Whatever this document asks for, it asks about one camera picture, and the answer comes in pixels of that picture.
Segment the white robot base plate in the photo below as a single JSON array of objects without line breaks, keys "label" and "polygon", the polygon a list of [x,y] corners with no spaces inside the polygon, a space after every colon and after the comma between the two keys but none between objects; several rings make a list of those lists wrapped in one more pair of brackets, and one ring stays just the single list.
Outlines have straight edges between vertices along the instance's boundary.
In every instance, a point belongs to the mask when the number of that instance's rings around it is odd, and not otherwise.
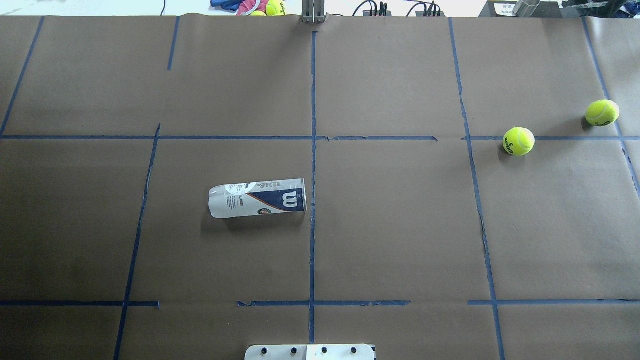
[{"label": "white robot base plate", "polygon": [[355,344],[270,344],[252,345],[245,360],[375,360],[374,345]]}]

